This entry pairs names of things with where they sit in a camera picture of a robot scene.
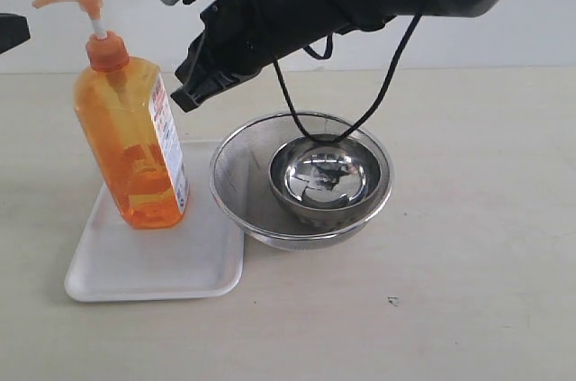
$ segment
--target pump nozzle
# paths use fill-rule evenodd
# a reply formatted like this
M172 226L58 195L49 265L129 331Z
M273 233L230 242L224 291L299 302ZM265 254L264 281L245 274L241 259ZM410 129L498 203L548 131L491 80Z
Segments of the pump nozzle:
M77 2L80 9L90 16L94 35L86 44L90 64L94 70L110 72L126 66L129 55L122 38L105 30L100 17L103 0L35 0L32 6L40 9L45 5L62 2Z

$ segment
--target white foam tray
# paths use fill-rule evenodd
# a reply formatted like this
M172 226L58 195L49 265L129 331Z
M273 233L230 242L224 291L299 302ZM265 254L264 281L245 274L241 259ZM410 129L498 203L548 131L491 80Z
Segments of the white foam tray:
M217 145L183 143L191 203L174 228L134 231L102 187L66 276L70 297L79 302L204 298L236 286L244 234L210 192L210 160Z

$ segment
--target pump dispenser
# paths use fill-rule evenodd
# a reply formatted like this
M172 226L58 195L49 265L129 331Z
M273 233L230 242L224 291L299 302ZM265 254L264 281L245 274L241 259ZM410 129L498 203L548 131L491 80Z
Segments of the pump dispenser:
M76 81L75 110L122 218L136 229L176 225L189 183L160 68L130 56L122 38L105 30L103 0L32 5L60 2L77 2L92 21L90 67Z

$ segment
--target table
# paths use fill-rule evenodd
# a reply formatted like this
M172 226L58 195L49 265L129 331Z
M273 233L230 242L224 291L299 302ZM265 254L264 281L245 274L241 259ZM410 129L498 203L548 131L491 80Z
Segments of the table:
M382 78L287 81L299 109L354 119ZM102 184L74 80L0 77L0 379L576 376L575 68L399 72L365 126L396 185L362 233L307 253L247 240L230 294L138 304L77 304L63 288ZM266 71L173 109L181 137L202 140L285 105Z

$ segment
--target metal colander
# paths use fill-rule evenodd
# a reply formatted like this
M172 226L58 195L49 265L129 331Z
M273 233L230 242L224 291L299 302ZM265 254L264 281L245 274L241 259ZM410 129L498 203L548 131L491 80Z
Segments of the metal colander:
M317 135L340 134L351 125L324 113L301 112L299 116L304 127ZM370 208L336 229L297 220L275 198L268 172L278 149L301 136L289 113L268 115L233 132L215 151L211 161L211 190L223 212L246 234L278 249L321 249L349 239L383 209L392 190L392 163L387 151L372 135L357 130L350 138L368 148L382 170L381 184Z

